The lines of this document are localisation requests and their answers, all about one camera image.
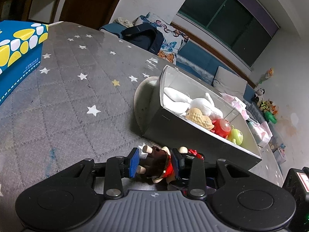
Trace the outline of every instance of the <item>wooden door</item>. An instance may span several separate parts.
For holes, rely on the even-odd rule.
[[[99,29],[109,22],[118,2],[119,0],[65,0],[60,20]]]

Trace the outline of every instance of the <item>butterfly pillow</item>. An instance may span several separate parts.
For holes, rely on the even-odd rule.
[[[189,40],[189,37],[185,33],[176,30],[174,27],[170,26],[153,13],[149,12],[146,16],[140,16],[135,25],[139,25],[144,22],[149,23],[152,27],[162,32],[165,39],[162,44],[163,50],[177,54],[180,47],[186,44]]]
[[[163,58],[163,59],[169,61],[170,63],[173,63],[174,65],[176,65],[176,58],[177,57],[176,57],[175,53],[160,50],[159,53],[158,53],[158,56],[160,58]]]

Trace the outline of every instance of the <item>round black pad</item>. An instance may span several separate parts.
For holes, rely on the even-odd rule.
[[[239,203],[247,209],[264,210],[273,205],[273,198],[270,194],[259,190],[247,190],[237,197]]]
[[[100,205],[90,187],[30,187],[16,200],[21,221],[33,230],[68,231],[96,213]]]
[[[211,207],[237,230],[276,231],[288,225],[296,205],[286,190],[264,179],[239,178],[214,193]]]
[[[38,197],[38,204],[47,210],[59,210],[68,207],[73,200],[73,195],[67,191],[48,190]]]

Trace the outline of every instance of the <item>dark blue backpack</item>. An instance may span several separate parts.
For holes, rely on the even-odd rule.
[[[142,23],[121,32],[122,39],[157,55],[163,43],[163,34],[149,23]]]

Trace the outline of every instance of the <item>gray gripper base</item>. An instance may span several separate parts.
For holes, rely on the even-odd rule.
[[[238,230],[218,221],[204,202],[187,199],[180,191],[130,190],[124,198],[106,201],[91,221],[71,232],[174,231],[236,232]]]

